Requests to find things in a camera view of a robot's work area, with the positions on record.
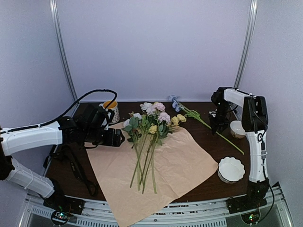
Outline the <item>white pink flower stem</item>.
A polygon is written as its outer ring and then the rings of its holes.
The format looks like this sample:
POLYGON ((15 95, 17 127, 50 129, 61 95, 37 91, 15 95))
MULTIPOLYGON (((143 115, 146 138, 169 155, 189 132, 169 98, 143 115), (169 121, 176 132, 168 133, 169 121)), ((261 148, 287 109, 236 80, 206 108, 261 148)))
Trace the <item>white pink flower stem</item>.
POLYGON ((142 123, 142 116, 139 113, 132 113, 129 119, 123 123, 122 130, 127 133, 127 141, 132 144, 131 148, 135 150, 136 162, 134 166, 134 172, 132 175, 130 188, 136 183, 137 190, 140 191, 142 187, 142 174, 143 170, 141 167, 141 157, 142 157, 142 146, 141 138, 143 136, 142 130, 140 128, 142 123))

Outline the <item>peach flower stem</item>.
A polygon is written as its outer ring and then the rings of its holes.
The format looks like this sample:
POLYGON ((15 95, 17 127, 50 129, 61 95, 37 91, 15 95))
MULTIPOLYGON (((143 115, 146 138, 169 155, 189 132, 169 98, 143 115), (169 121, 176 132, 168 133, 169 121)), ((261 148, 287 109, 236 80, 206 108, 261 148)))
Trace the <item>peach flower stem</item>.
POLYGON ((152 157, 155 150, 159 134, 158 110, 155 104, 143 103, 140 105, 141 113, 130 113, 128 123, 125 124, 124 130, 130 138, 127 140, 132 143, 137 161, 130 185, 134 180, 137 182, 137 190, 144 192, 146 179, 152 157))

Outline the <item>pale yellow flower stem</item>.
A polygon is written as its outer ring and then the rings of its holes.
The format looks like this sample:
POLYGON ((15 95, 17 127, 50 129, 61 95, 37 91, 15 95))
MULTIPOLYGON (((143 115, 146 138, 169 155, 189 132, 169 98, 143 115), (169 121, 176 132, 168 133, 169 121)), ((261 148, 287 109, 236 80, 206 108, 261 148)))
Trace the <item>pale yellow flower stem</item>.
POLYGON ((172 133, 177 127, 179 127, 181 124, 185 123, 186 121, 187 118, 184 115, 177 114, 176 116, 173 116, 170 122, 167 124, 167 131, 169 133, 172 133))

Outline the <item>pink rose flower stem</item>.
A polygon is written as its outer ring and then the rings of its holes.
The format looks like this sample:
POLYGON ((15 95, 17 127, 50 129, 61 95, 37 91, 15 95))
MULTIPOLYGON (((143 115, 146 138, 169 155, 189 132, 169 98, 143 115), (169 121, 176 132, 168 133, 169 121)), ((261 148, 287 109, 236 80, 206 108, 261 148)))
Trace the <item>pink rose flower stem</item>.
POLYGON ((145 102, 140 105, 140 108, 143 112, 142 116, 142 133, 144 135, 144 141, 147 139, 151 139, 151 135, 148 133, 149 128, 152 125, 163 125, 163 136, 164 138, 168 131, 167 131, 167 124, 170 122, 170 116, 165 112, 165 106, 163 103, 155 102, 155 103, 148 103, 145 102))

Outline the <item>blue flower stem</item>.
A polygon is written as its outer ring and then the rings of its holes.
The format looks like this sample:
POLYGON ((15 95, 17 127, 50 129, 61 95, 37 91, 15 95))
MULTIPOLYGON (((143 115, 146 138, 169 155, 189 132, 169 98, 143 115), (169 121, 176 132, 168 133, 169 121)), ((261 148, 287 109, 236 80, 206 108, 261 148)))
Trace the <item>blue flower stem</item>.
MULTIPOLYGON (((178 96, 170 95, 168 97, 168 99, 169 99, 170 102, 172 102, 172 107, 173 107, 173 109, 175 109, 176 112, 179 112, 180 110, 182 110, 182 111, 185 112, 186 117, 193 118, 193 119, 199 121, 200 123, 202 123, 207 128, 212 129, 209 124, 207 124, 204 120, 202 120, 201 115, 200 115, 199 112, 197 112, 195 110, 190 110, 186 106, 181 104, 181 102, 178 101, 178 96)), ((227 139, 225 136, 223 136, 219 132, 215 132, 215 134, 217 134, 219 137, 224 139, 226 142, 228 142, 235 149, 237 149, 241 154, 244 155, 244 152, 239 147, 237 147, 234 143, 232 143, 229 139, 227 139)))

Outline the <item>wrapping paper sheet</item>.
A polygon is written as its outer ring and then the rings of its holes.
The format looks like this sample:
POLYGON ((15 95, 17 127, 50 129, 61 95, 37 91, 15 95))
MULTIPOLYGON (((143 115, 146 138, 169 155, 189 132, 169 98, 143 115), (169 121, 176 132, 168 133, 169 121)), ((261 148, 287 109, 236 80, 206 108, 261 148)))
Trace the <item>wrapping paper sheet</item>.
POLYGON ((121 227, 160 211, 207 180, 217 170, 215 160, 184 128, 155 149, 155 174, 148 174, 144 193, 132 179, 137 157, 131 144, 99 146, 87 151, 90 164, 110 209, 121 227))

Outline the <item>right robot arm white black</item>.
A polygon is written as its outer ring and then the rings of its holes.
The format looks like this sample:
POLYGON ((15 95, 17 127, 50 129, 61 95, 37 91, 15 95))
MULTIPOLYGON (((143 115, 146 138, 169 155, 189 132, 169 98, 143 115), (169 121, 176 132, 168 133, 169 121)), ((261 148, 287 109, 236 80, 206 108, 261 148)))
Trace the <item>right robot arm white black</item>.
POLYGON ((209 113, 212 134, 220 133, 229 124, 226 117, 230 104, 242 108, 241 124, 250 146, 250 175, 243 205, 252 209, 265 197, 269 189, 267 174, 266 133, 268 115, 266 100, 232 87, 219 87, 211 96, 216 110, 209 113))

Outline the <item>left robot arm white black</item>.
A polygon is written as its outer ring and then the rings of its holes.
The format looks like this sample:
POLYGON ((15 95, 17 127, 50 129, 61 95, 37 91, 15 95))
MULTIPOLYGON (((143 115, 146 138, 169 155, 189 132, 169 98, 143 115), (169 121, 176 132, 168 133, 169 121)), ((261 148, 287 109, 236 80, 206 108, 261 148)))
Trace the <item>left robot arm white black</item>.
POLYGON ((45 123, 0 130, 0 178, 35 191, 58 210, 68 206, 68 199, 58 183, 38 175, 13 160, 12 154, 48 145, 91 143, 93 146, 119 147, 125 140, 120 129, 109 124, 114 111, 108 106, 87 106, 83 114, 70 117, 70 106, 63 114, 45 123))

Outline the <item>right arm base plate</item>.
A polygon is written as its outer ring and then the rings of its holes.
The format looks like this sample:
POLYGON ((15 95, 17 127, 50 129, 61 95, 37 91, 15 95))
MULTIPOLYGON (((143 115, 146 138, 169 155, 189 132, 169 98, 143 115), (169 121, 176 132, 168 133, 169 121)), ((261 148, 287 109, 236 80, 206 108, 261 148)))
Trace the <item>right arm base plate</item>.
POLYGON ((266 199, 260 201, 250 201, 247 196, 230 197, 226 200, 226 205, 230 214, 245 212, 248 210, 255 210, 261 206, 267 205, 266 199))

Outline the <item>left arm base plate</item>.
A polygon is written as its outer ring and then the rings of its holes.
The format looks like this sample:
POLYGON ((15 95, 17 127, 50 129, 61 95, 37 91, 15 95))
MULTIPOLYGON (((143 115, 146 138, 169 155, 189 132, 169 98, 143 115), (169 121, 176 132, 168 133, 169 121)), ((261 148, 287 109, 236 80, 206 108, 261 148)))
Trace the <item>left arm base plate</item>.
POLYGON ((82 214, 85 201, 81 199, 71 198, 71 197, 42 197, 44 203, 43 205, 52 208, 55 211, 64 212, 67 214, 82 214))

